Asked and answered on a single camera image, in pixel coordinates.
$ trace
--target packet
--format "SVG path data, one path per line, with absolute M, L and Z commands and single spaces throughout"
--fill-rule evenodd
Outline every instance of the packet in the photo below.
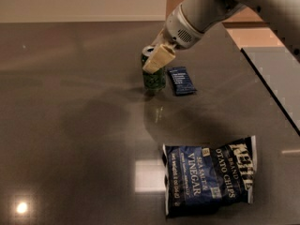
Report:
M 168 67 L 167 71 L 177 96 L 193 94 L 197 91 L 185 67 Z
M 163 151 L 167 216 L 213 213 L 222 205 L 253 203 L 255 136 L 217 149 L 164 145 Z

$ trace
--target green can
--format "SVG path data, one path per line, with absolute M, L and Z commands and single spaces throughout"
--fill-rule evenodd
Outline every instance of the green can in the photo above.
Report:
M 154 46 L 146 46 L 143 48 L 141 57 L 142 67 L 151 55 L 154 48 Z M 149 95 L 153 96 L 157 94 L 161 89 L 166 87 L 165 67 L 161 68 L 153 74 L 149 74 L 143 70 L 142 76 L 144 88 L 146 90 L 146 93 Z

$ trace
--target white wall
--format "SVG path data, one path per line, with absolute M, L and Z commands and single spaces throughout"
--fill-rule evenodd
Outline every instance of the white wall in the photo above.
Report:
M 166 0 L 0 0 L 0 23 L 164 21 Z

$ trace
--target can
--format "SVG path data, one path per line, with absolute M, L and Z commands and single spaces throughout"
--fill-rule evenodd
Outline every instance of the can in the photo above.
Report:
M 143 48 L 141 57 L 142 67 L 148 60 L 154 48 L 154 46 L 146 46 Z M 149 74 L 143 70 L 142 76 L 144 88 L 146 90 L 146 93 L 149 95 L 153 96 L 166 87 L 165 67 L 162 67 L 153 74 Z

